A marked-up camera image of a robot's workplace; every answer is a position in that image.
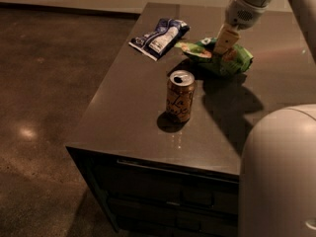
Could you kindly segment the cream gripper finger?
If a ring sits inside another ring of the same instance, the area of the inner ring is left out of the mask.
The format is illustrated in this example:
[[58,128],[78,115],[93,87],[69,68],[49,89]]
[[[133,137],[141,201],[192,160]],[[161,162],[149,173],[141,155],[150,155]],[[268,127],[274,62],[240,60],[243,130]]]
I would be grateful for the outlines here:
[[240,33],[237,27],[233,27],[227,23],[224,23],[220,28],[217,35],[214,53],[223,55],[227,52],[238,40],[240,39]]

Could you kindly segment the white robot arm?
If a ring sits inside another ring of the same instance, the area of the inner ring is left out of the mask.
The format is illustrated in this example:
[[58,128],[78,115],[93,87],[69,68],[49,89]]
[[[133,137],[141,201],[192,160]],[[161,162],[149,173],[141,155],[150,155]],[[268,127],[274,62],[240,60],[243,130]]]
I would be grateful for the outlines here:
[[[271,0],[230,0],[215,52],[222,54]],[[316,59],[316,0],[288,0]],[[316,237],[316,105],[275,111],[250,132],[242,153],[238,237]]]

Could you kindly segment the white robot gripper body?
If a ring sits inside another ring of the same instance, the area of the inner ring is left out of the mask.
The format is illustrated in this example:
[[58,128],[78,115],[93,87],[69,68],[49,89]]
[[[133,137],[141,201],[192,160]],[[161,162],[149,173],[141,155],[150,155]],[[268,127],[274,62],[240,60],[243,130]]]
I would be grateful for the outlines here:
[[238,30],[252,28],[267,7],[253,5],[246,0],[229,0],[225,9],[225,22]]

